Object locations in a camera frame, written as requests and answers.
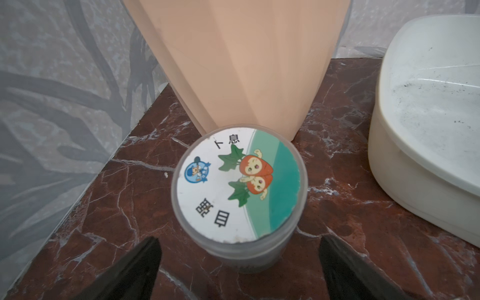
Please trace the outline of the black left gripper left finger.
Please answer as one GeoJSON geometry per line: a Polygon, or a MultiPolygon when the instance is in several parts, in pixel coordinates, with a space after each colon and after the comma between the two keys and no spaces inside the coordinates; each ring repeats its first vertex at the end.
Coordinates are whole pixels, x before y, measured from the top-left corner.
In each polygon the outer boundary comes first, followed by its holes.
{"type": "Polygon", "coordinates": [[[75,300],[149,300],[162,258],[156,237],[147,237],[92,284],[73,297],[75,300]]]}

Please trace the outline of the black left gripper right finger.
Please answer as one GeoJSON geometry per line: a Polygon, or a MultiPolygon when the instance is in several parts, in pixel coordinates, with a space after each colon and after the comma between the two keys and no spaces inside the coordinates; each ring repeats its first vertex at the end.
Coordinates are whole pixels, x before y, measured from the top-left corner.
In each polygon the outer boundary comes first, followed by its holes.
{"type": "Polygon", "coordinates": [[[345,242],[326,235],[319,244],[319,259],[332,300],[409,300],[345,242]]]}

